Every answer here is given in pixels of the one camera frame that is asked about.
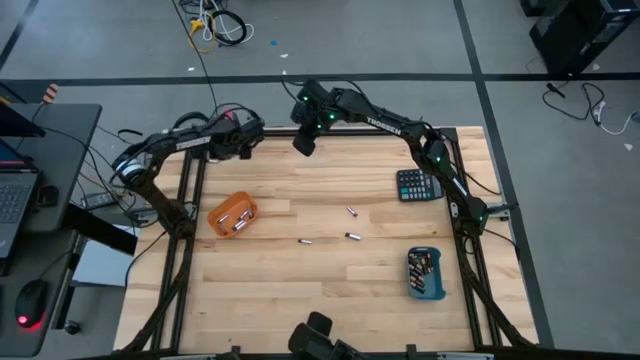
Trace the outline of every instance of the gray floor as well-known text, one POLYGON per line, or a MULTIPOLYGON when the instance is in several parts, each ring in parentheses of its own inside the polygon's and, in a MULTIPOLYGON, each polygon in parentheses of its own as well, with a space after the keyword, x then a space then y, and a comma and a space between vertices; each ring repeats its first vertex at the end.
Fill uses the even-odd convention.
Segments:
MULTIPOLYGON (((7 7, 9 2, 0 0, 0 44, 8 37, 5 27, 11 31, 27 3, 7 7)), ((526 73, 525 64, 538 55, 527 36, 533 21, 518 1, 464 0, 464 5, 483 72, 526 73)), ((205 55, 211 75, 470 73, 450 0, 401 6, 382 0, 230 0, 230 6, 257 34, 242 47, 205 55)), ((199 76, 202 69, 179 26, 168 2, 40 0, 0 79, 199 76), (87 17, 90 26, 79 30, 87 17)), ((637 21, 595 61, 599 72, 640 71, 639 35, 637 21)), ((529 67, 544 71, 539 61, 529 67)), ((640 81, 597 84, 607 93, 605 123, 620 129, 627 115, 640 109, 640 81)), ((360 85, 374 102, 411 117, 423 115, 434 125, 485 125, 472 82, 360 85)), ((571 120, 545 107, 540 99, 545 83, 487 87, 556 346, 640 353, 635 304, 640 275, 634 267, 640 251, 635 233, 640 191, 634 186, 640 176, 640 123, 613 137, 590 120, 571 120), (628 151, 625 144, 635 148, 628 151)), ((268 125, 291 125, 292 101, 279 84, 218 84, 215 90, 218 102, 239 101, 268 125)), ((553 103, 584 113, 579 84, 564 91, 567 100, 553 103)), ((201 85, 62 87, 56 101, 100 103, 103 127, 150 134, 187 111, 210 112, 209 96, 201 85)), ((124 149, 99 131, 93 145, 108 159, 124 149)), ((107 172, 105 164, 100 167, 107 172)), ((92 191, 91 184, 83 186, 92 191)), ((86 324, 85 333, 53 332, 39 358, 55 351, 64 357, 106 353, 121 304, 120 289, 83 289, 74 299, 72 318, 86 324)))

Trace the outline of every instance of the orange container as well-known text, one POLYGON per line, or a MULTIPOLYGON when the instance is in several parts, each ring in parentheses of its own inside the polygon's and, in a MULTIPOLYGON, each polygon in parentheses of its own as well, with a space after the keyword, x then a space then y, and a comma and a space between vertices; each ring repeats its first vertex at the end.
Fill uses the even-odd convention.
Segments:
POLYGON ((258 205, 244 191, 232 194, 209 212, 207 221, 222 238, 231 238, 249 226, 258 217, 258 205))

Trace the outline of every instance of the black computer tower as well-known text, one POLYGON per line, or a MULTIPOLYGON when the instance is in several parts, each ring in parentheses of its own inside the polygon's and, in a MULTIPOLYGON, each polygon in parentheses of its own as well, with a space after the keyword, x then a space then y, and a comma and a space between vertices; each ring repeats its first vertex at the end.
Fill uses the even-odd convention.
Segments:
POLYGON ((639 16, 640 0, 557 0, 529 35, 550 74, 579 74, 639 16))
POLYGON ((532 17, 542 15, 549 3, 554 1, 557 0, 520 0, 520 5, 525 15, 532 17))

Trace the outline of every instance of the wooden tabletop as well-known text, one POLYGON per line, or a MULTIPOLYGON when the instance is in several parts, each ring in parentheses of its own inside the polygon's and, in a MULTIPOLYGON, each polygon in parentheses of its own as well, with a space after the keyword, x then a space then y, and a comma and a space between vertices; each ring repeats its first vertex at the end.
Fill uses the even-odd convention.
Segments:
MULTIPOLYGON (((483 129, 461 127, 458 134, 467 172, 498 189, 483 129)), ((182 159, 169 158, 156 178, 171 196, 177 193, 182 159)), ((419 351, 471 350, 446 201, 397 200, 396 171, 415 167, 407 145, 392 136, 324 137, 309 158, 292 147, 290 138, 267 138, 251 160, 207 166, 181 353, 222 353, 231 345, 245 353, 287 353, 293 329, 311 311, 333 319, 332 339, 363 352, 405 351, 412 343, 419 351), (235 238, 219 239, 207 214, 237 191, 254 197, 259 218, 235 238), (345 238, 345 232, 361 235, 362 241, 345 238), (313 244, 300 244, 300 238, 313 244), (442 252, 443 300, 408 296, 404 263, 414 246, 442 252)), ((470 191, 487 202, 500 200, 473 183, 470 191)), ((508 223, 490 220, 487 228, 510 237, 508 223)), ((144 230, 136 252, 161 232, 159 226, 144 230)), ((167 238, 131 272, 115 348, 131 341, 157 303, 167 238)), ((481 241, 496 302, 525 337, 536 341, 513 246, 491 234, 481 241)), ((176 271, 182 247, 178 253, 176 271)), ((476 303, 489 343, 484 307, 476 303)), ((173 308, 168 314, 165 345, 173 308)))

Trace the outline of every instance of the black desk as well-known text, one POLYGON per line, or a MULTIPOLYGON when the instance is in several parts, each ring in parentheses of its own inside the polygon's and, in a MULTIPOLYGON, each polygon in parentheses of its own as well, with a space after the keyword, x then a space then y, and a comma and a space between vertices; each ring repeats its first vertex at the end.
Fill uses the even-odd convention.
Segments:
MULTIPOLYGON (((31 119, 39 104, 12 107, 31 119)), ((98 123, 99 105, 45 105, 35 118, 37 125, 62 131, 82 141, 91 142, 98 123)), ((5 139, 17 146, 20 139, 5 139)), ((44 185, 58 188, 58 206, 37 209, 26 221, 23 234, 15 243, 8 276, 0 277, 0 357, 35 356, 51 328, 62 328, 73 295, 71 278, 84 244, 80 234, 133 254, 136 238, 97 217, 69 204, 76 178, 86 155, 77 141, 48 131, 44 138, 25 139, 18 151, 31 156, 44 173, 44 185), (24 284, 40 273, 65 251, 70 251, 47 271, 43 279, 49 284, 47 305, 40 324, 23 329, 14 319, 15 299, 24 284)))

